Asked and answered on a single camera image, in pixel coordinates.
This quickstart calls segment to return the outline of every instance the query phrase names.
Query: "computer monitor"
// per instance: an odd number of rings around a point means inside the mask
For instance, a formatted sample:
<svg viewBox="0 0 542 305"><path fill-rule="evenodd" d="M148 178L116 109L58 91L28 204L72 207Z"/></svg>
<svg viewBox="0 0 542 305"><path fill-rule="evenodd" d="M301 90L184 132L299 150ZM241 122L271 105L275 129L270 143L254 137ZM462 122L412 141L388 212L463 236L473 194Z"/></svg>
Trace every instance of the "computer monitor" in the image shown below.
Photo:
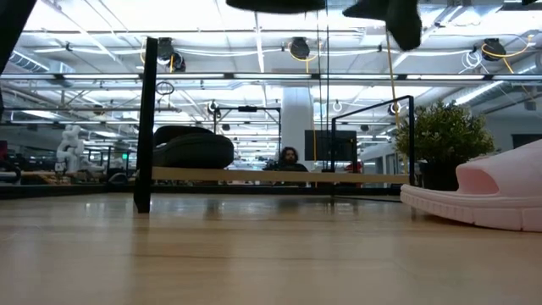
<svg viewBox="0 0 542 305"><path fill-rule="evenodd" d="M316 137L316 158L314 157L314 138ZM335 132L335 161L357 159L357 133L355 131ZM331 130L305 130L305 160L331 160Z"/></svg>

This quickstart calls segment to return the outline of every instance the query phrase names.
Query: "black pole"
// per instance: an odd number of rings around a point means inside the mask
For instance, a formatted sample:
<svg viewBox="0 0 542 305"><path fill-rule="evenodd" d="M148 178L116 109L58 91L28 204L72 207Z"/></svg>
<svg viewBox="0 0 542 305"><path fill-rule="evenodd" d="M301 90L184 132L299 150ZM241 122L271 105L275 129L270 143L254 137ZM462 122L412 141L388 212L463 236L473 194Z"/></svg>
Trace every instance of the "black pole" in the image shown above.
<svg viewBox="0 0 542 305"><path fill-rule="evenodd" d="M216 135L217 133L217 109L213 110L213 132Z"/></svg>
<svg viewBox="0 0 542 305"><path fill-rule="evenodd" d="M279 155L280 155L280 150L282 149L281 147L282 145L282 109L277 109L277 111L279 112Z"/></svg>
<svg viewBox="0 0 542 305"><path fill-rule="evenodd" d="M331 119L331 143L329 148L331 149L331 172L335 172L335 132L337 131L337 119Z"/></svg>
<svg viewBox="0 0 542 305"><path fill-rule="evenodd" d="M108 147L108 166L105 169L106 174L109 172L110 165L111 165L111 147Z"/></svg>
<svg viewBox="0 0 542 305"><path fill-rule="evenodd" d="M128 175L128 167L130 166L130 151L126 153L126 175Z"/></svg>
<svg viewBox="0 0 542 305"><path fill-rule="evenodd" d="M136 170L139 170L139 175L135 180L134 190L134 203L139 213L149 213L151 211L152 148L154 147L152 126L154 125L157 56L158 39L148 37L137 141L139 149L137 149Z"/></svg>
<svg viewBox="0 0 542 305"><path fill-rule="evenodd" d="M408 97L408 180L411 186L416 183L416 156L414 155L414 97Z"/></svg>
<svg viewBox="0 0 542 305"><path fill-rule="evenodd" d="M11 52L19 40L20 33L25 28L26 21L36 5L36 0L3 0L0 2L0 29L2 29L2 44L0 44L0 74L8 64ZM3 98L0 92L0 121L3 116Z"/></svg>
<svg viewBox="0 0 542 305"><path fill-rule="evenodd" d="M350 139L352 143L352 173L357 174L357 138Z"/></svg>

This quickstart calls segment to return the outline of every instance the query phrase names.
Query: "wall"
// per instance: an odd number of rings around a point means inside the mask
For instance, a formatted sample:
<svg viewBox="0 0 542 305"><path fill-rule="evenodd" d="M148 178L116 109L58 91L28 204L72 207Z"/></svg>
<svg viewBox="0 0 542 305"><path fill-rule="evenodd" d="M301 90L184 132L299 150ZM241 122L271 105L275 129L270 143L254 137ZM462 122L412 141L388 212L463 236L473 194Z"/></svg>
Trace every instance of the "wall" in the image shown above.
<svg viewBox="0 0 542 305"><path fill-rule="evenodd" d="M487 116L485 127L494 139L495 148L503 152L514 148L512 135L542 134L542 118Z"/></svg>

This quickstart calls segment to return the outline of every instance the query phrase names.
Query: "ceiling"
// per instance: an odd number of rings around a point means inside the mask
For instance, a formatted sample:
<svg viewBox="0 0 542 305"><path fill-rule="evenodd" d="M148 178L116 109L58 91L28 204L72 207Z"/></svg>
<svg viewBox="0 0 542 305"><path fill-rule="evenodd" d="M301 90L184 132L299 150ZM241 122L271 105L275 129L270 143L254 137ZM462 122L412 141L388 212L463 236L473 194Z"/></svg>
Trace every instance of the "ceiling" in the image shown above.
<svg viewBox="0 0 542 305"><path fill-rule="evenodd" d="M54 4L41 0L37 2L15 51L31 59L31 64L48 67L49 73L61 72L58 63L64 65L62 71L68 71L69 68L65 67L68 66L73 69L71 72L77 74L142 73L141 50L146 38L171 37L175 49L186 62L187 73L387 74L388 44L384 23L343 17L342 9L353 2L330 1L328 14L321 11L272 15L230 8L225 0L63 0ZM499 10L503 1L472 3L475 6L446 7L445 1L426 1L420 5L424 25L423 43L413 52L402 53L393 40L390 42L394 73L509 73L502 60L478 60L484 38L499 38L508 54L519 53L508 59L512 67L539 53L542 12ZM435 21L440 21L441 27L435 26ZM296 36L306 37L311 48L314 60L307 64L295 60L288 52L289 42ZM473 47L478 51L469 55ZM30 65L22 67L20 63L12 62L4 73L28 74ZM168 73L169 69L159 65L158 72ZM330 100L330 105L341 105L340 109L336 107L335 110L329 107L329 117L333 117L392 98L389 82L357 84L334 81L329 85L329 96L325 81L322 84L290 80L175 80L171 83L175 87L173 94L156 96L161 109L155 117L158 122L178 121L193 125L202 122L205 126L211 126L212 118L207 113L211 101L221 107L280 107L282 88L285 86L307 87L315 103L317 122L320 120L320 101L326 103ZM6 101L7 108L50 108L64 101L63 107L76 109L56 112L55 115L66 120L137 120L136 109L141 101L141 83L137 80L78 80L71 82L71 87L42 80L4 80L2 84L13 95ZM395 94L413 95L416 104L425 104L444 99L465 86L477 85L463 81L439 86L421 80L416 84L398 83ZM520 98L519 95L513 92L499 97L499 100L479 104L477 111L483 112L506 99L515 100ZM96 106L126 110L95 114L92 110ZM15 113L14 119L50 119L46 115L34 114L19 112ZM525 114L519 106L501 110L500 114L533 115ZM264 112L232 112L222 123L232 122L228 132L232 135L276 135L276 118L271 116ZM353 120L360 124L382 123L392 122L393 118L382 107L361 113ZM246 121L262 123L243 125L242 122ZM132 125L120 126L106 128L116 133L116 137L136 137L136 129ZM341 128L359 130L356 125L343 125ZM360 136L378 135L385 128L384 125L375 125L367 133L359 132ZM259 141L272 140L271 137L264 137Z"/></svg>

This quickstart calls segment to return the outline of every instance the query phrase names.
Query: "wooden table surface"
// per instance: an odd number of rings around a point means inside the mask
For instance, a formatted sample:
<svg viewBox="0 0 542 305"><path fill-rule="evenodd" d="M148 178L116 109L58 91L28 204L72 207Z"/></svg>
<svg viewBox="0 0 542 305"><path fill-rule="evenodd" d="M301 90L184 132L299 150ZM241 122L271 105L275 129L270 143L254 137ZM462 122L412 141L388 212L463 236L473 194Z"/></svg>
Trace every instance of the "wooden table surface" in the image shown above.
<svg viewBox="0 0 542 305"><path fill-rule="evenodd" d="M130 194L0 201L0 304L540 304L542 235L400 203Z"/></svg>

